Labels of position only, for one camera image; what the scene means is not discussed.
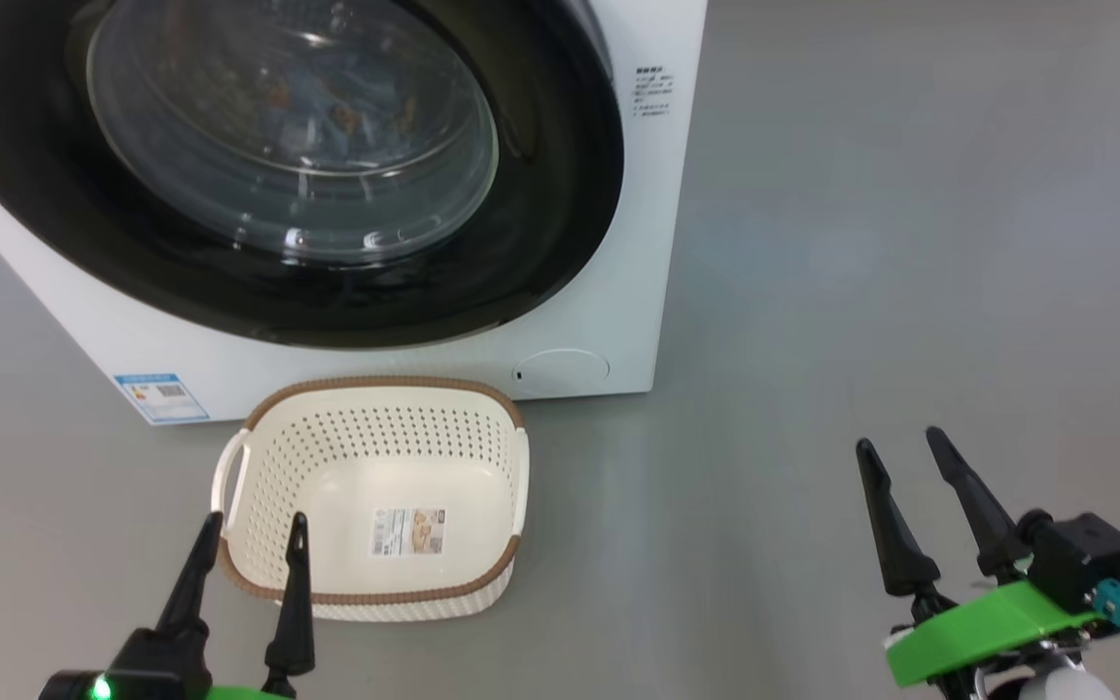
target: blue and white sticker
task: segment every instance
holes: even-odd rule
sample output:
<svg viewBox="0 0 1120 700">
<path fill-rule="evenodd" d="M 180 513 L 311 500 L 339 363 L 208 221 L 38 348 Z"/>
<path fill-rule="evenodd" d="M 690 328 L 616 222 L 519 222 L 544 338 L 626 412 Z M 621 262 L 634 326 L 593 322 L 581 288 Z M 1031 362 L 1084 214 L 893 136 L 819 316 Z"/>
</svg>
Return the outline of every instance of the blue and white sticker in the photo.
<svg viewBox="0 0 1120 700">
<path fill-rule="evenodd" d="M 114 375 L 146 420 L 151 423 L 190 423 L 211 420 L 188 388 L 175 375 Z"/>
</svg>

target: washing machine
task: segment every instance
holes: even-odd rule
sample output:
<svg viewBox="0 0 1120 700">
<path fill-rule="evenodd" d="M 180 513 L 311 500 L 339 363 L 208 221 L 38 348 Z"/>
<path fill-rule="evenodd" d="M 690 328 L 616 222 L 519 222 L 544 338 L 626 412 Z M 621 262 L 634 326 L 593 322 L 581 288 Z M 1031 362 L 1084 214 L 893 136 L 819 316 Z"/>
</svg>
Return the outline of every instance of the washing machine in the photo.
<svg viewBox="0 0 1120 700">
<path fill-rule="evenodd" d="M 151 423 L 651 389 L 706 0 L 0 0 L 0 254 Z"/>
</svg>

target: laundry basket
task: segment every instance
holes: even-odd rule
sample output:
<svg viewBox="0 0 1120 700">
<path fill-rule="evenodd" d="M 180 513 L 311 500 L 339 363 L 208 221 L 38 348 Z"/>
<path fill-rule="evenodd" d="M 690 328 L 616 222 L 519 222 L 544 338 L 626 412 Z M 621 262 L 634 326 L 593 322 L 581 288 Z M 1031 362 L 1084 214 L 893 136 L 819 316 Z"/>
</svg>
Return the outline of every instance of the laundry basket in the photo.
<svg viewBox="0 0 1120 700">
<path fill-rule="evenodd" d="M 218 457 L 209 494 L 209 507 L 226 513 L 218 559 L 245 592 L 282 599 L 283 551 L 301 511 L 315 616 L 473 615 L 512 576 L 529 475 L 520 412 L 492 386 L 432 377 L 288 386 Z"/>
</svg>

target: green plastic part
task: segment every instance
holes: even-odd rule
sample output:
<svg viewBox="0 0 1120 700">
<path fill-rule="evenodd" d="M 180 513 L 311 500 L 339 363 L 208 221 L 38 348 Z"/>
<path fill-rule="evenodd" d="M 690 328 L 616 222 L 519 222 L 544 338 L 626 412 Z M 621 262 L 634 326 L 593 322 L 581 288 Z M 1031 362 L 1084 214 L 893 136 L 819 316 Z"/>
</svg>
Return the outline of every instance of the green plastic part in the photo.
<svg viewBox="0 0 1120 700">
<path fill-rule="evenodd" d="M 270 692 L 262 692 L 253 688 L 233 688 L 231 685 L 215 685 L 206 692 L 205 700 L 284 700 L 283 697 L 272 696 Z"/>
<path fill-rule="evenodd" d="M 1094 612 L 1070 615 L 1019 580 L 918 625 L 888 647 L 888 668 L 897 685 L 908 688 L 1098 619 Z"/>
</svg>

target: green light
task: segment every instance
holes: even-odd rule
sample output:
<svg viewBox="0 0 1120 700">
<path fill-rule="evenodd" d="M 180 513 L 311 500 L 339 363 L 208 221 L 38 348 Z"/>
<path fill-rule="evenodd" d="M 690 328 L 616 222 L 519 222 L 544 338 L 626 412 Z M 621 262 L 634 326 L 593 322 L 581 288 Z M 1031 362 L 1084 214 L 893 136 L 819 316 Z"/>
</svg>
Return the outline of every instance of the green light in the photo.
<svg viewBox="0 0 1120 700">
<path fill-rule="evenodd" d="M 106 682 L 106 676 L 100 674 L 97 681 L 93 682 L 93 690 L 90 691 L 92 700 L 111 700 L 111 683 Z"/>
</svg>

